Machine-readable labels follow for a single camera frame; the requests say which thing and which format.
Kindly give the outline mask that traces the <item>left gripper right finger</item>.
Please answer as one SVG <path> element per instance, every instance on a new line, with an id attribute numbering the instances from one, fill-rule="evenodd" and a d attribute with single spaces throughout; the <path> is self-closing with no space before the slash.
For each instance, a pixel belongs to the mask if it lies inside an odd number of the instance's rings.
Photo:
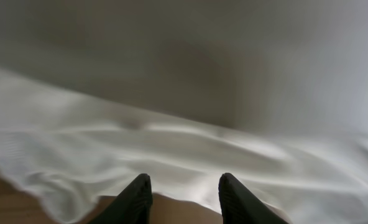
<path id="1" fill-rule="evenodd" d="M 224 224 L 288 224 L 230 173 L 221 176 L 218 190 Z"/>

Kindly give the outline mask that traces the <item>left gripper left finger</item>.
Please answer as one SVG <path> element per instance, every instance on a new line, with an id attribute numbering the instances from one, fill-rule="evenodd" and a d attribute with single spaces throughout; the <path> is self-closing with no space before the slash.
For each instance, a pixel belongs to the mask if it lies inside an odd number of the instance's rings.
<path id="1" fill-rule="evenodd" d="M 89 224 L 149 224 L 152 204 L 150 176 L 139 174 Z"/>

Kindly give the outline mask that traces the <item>white printed t-shirt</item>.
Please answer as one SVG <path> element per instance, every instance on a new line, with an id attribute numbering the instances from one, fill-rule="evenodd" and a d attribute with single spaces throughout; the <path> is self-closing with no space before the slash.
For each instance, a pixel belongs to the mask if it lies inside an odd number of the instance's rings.
<path id="1" fill-rule="evenodd" d="M 138 174 L 368 223 L 368 1 L 0 1 L 0 177 L 60 223 Z"/>

